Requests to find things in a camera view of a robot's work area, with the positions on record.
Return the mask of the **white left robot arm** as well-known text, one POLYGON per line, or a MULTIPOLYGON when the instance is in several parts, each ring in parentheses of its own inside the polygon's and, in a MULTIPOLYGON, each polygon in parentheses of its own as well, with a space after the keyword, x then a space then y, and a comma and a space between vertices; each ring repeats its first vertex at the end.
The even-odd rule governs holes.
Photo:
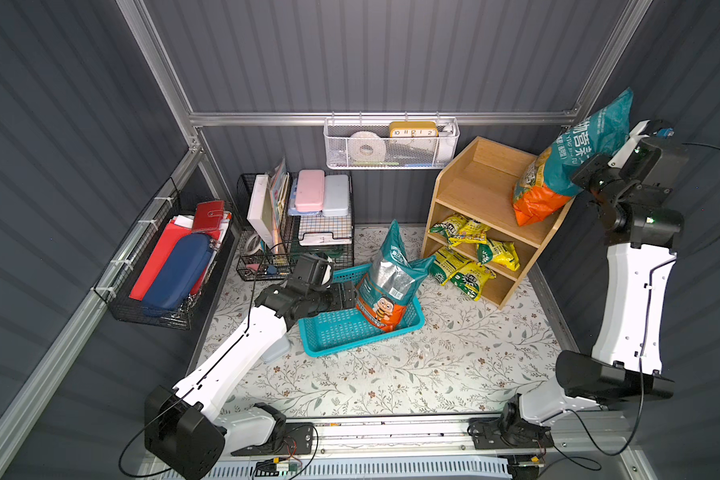
POLYGON ((246 318, 200 366, 171 388, 157 386, 144 405, 146 450, 185 479, 201 479, 224 453, 262 447, 279 452, 286 417, 257 403, 221 420, 221 408, 260 360, 299 320, 354 308, 356 287, 337 280, 331 260, 302 256, 283 282, 264 288, 246 318))

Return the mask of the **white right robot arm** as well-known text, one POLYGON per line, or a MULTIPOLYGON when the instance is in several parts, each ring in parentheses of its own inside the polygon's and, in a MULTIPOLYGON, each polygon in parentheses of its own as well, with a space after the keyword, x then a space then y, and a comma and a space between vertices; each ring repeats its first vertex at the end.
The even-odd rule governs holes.
POLYGON ((551 447, 552 425, 571 413, 672 397, 674 383, 662 373, 660 324, 684 219, 664 203, 688 160, 673 135, 665 121, 641 121, 617 153, 597 154, 574 172, 573 183, 593 195, 606 231, 602 325, 590 354, 562 351, 553 378, 505 405, 491 434, 506 445, 551 447))

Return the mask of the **teal fertilizer bag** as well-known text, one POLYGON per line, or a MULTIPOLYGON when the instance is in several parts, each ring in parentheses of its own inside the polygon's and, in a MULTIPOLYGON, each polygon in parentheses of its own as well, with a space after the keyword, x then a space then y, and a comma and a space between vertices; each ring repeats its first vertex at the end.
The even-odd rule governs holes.
POLYGON ((395 331, 433 264, 432 256, 408 259, 399 223, 393 220, 368 271, 356 285, 357 310, 382 332, 395 331))
POLYGON ((581 192, 572 176, 586 160, 597 154, 614 155, 625 144, 632 102, 632 90, 624 90, 610 104, 559 135, 526 167, 512 195, 518 225, 545 220, 581 192))

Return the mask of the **teal plastic basket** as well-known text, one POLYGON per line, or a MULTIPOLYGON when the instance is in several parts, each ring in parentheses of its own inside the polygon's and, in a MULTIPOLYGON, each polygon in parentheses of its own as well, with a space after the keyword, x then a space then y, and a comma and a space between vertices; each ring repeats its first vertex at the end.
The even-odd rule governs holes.
POLYGON ((400 323, 391 332, 374 327, 354 307, 301 319, 299 329, 305 353, 317 358, 412 333, 425 324, 418 297, 413 295, 400 323))

